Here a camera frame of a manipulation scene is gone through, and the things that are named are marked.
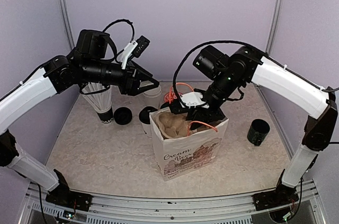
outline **speckled table surface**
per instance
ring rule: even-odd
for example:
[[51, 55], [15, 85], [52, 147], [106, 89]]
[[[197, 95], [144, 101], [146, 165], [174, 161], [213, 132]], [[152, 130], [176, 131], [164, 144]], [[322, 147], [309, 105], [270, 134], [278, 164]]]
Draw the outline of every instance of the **speckled table surface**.
[[[210, 83], [190, 83], [206, 89]], [[163, 93], [171, 83], [161, 84]], [[157, 169], [151, 138], [138, 120], [142, 95], [120, 95], [113, 87], [113, 109], [126, 106], [133, 120], [126, 126], [102, 124], [80, 96], [51, 152], [47, 166], [63, 173], [71, 189], [145, 198], [195, 198], [246, 193], [275, 187], [289, 162], [286, 150], [253, 85], [245, 97], [222, 106], [230, 119], [215, 162], [164, 182]], [[271, 131], [259, 147], [246, 135], [254, 119], [266, 120]]]

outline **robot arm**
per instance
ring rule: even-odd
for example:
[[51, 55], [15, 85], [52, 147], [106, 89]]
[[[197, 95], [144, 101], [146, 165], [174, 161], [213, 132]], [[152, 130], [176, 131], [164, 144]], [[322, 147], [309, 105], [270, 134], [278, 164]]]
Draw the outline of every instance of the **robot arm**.
[[[108, 86], [116, 85], [121, 94], [131, 96], [155, 88], [159, 82], [153, 79], [148, 71], [131, 61], [139, 57], [148, 46], [145, 37], [133, 41], [137, 48], [127, 50], [123, 63], [114, 64], [105, 57], [109, 44], [116, 53], [115, 45], [109, 34], [93, 30], [81, 31], [77, 46], [67, 56], [56, 56], [39, 66], [27, 79], [20, 82], [0, 99], [0, 166], [8, 167], [20, 175], [29, 178], [44, 187], [49, 193], [46, 201], [88, 211], [91, 202], [89, 194], [69, 190], [63, 175], [51, 170], [26, 153], [15, 141], [8, 128], [19, 117], [40, 102], [60, 94], [73, 85], [80, 88], [89, 82]], [[152, 84], [140, 87], [140, 83], [149, 81]]]
[[250, 45], [241, 47], [230, 57], [213, 46], [207, 46], [195, 58], [193, 65], [213, 82], [206, 91], [195, 89], [193, 93], [182, 97], [177, 95], [177, 100], [170, 105], [172, 113], [187, 112], [188, 120], [212, 122], [223, 119], [225, 115], [220, 106], [225, 101], [232, 100], [229, 97], [234, 90], [245, 87], [247, 83], [266, 87], [309, 114], [305, 136], [289, 166], [282, 173], [276, 189], [254, 195], [257, 210], [288, 204], [291, 199], [298, 200], [295, 198], [295, 187], [303, 174], [312, 167], [319, 152], [328, 146], [334, 131], [337, 106], [331, 88], [325, 90], [315, 85]]

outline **white wall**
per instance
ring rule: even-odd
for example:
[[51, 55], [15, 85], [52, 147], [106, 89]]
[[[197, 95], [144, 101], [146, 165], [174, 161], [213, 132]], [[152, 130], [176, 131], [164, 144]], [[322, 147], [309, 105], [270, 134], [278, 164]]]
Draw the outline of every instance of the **white wall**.
[[[339, 86], [339, 0], [283, 0], [272, 57], [316, 84]], [[307, 114], [282, 97], [265, 91], [294, 150]], [[339, 141], [338, 126], [332, 141]], [[339, 223], [339, 147], [329, 146], [311, 169], [329, 223]]]
[[[57, 0], [0, 0], [0, 26], [0, 96], [38, 65], [69, 52]], [[16, 141], [39, 161], [47, 160], [77, 91], [44, 101], [10, 127]], [[28, 184], [0, 167], [0, 223], [14, 223]]]
[[[275, 0], [67, 0], [74, 39], [81, 29], [103, 28], [130, 19], [136, 38], [144, 35], [150, 46], [138, 59], [157, 79], [172, 79], [184, 55], [196, 45], [217, 39], [242, 40], [266, 46]], [[110, 31], [118, 49], [130, 39], [127, 25]], [[232, 54], [239, 46], [223, 45]], [[179, 79], [207, 79], [186, 62]]]

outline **black cup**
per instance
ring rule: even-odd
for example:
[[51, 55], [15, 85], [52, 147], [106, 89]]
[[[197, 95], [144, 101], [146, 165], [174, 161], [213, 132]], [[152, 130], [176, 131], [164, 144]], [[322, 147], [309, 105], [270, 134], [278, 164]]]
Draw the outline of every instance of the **black cup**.
[[255, 119], [249, 128], [247, 139], [255, 146], [259, 146], [264, 141], [269, 132], [270, 126], [266, 121]]
[[119, 125], [126, 125], [132, 121], [132, 111], [128, 107], [120, 107], [114, 112], [115, 122]]
[[139, 120], [144, 124], [150, 124], [149, 113], [158, 111], [155, 107], [147, 106], [139, 113]]
[[101, 121], [103, 124], [109, 124], [109, 123], [111, 123], [111, 122], [114, 120], [112, 108], [109, 109], [109, 110], [108, 110], [107, 112], [105, 112], [105, 113], [97, 113], [97, 115], [99, 116], [100, 121]]

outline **white cup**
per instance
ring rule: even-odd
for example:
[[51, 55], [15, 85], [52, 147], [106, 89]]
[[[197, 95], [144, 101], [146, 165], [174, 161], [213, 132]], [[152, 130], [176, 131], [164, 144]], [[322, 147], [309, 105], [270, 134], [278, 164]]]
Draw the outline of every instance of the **white cup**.
[[157, 88], [154, 88], [152, 90], [145, 91], [143, 95], [146, 106], [153, 106], [156, 109], [159, 109], [162, 100], [161, 86], [158, 86]]
[[149, 114], [155, 111], [157, 111], [155, 107], [147, 106], [139, 113], [139, 121], [141, 122], [142, 128], [148, 137], [151, 137]]

